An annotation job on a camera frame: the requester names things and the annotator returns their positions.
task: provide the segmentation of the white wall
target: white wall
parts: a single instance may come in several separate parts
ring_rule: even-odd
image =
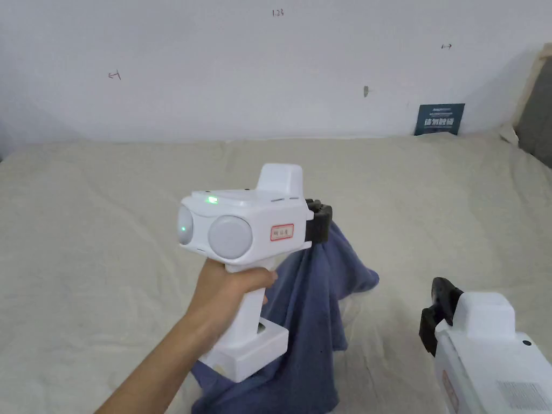
[[[461,131],[487,129],[512,114],[552,41],[550,0],[0,0],[0,10],[4,153],[74,139],[409,134],[423,103],[466,103]],[[116,70],[121,80],[108,78]]]

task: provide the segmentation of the dark panel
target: dark panel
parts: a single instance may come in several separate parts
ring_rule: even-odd
[[[519,147],[552,167],[552,59],[547,59],[516,128]]]

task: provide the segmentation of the beige sheet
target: beige sheet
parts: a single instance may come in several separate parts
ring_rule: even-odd
[[[0,412],[90,413],[184,313],[202,260],[178,247],[193,189],[301,164],[305,195],[381,282],[345,299],[335,413],[433,413],[418,337],[432,278],[504,293],[552,359],[552,173],[496,134],[28,147],[0,163]],[[188,378],[170,412],[188,412]]]

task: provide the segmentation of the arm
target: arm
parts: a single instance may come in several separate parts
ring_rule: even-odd
[[[228,273],[207,259],[184,317],[95,414],[164,413],[196,360],[228,329],[243,295],[276,278],[260,268]]]

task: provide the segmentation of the red label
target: red label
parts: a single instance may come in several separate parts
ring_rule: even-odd
[[[447,395],[449,396],[450,404],[452,405],[454,412],[458,413],[458,409],[460,408],[460,401],[458,400],[456,392],[454,392],[454,388],[452,388],[452,384],[450,383],[446,371],[443,371],[443,385],[445,387]]]
[[[270,241],[285,240],[293,237],[293,224],[282,224],[280,226],[272,226],[270,230]]]

